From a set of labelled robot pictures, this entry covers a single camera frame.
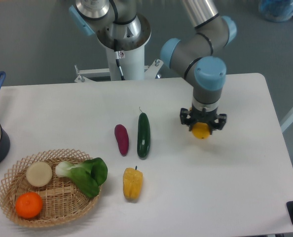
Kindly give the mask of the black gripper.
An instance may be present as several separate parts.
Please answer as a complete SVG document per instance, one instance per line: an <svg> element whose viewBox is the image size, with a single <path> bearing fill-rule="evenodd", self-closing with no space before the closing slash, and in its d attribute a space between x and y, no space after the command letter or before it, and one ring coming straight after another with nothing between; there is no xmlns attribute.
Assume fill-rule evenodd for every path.
<svg viewBox="0 0 293 237"><path fill-rule="evenodd" d="M227 114L217 114L218 101L211 104L203 104L198 101L192 101L191 109L181 108L180 121L182 125L188 126L192 131L197 123L206 123L209 125L210 134L216 130L222 130L227 121Z"/></svg>

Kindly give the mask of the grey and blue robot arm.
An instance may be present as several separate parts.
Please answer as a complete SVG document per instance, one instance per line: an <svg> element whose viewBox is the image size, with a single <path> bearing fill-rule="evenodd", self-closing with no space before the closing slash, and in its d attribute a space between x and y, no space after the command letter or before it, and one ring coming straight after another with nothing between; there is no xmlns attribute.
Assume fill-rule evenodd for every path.
<svg viewBox="0 0 293 237"><path fill-rule="evenodd" d="M226 78L225 63L214 53L228 45L237 28L220 16L211 0L184 0L183 7L195 30L188 41L168 40L160 60L193 88L190 109L181 109L180 120L200 139L223 129L227 116L218 114ZM148 20L137 12L134 0L77 0L71 18L86 35L96 35L106 49L112 80L145 77L145 44L151 36Z"/></svg>

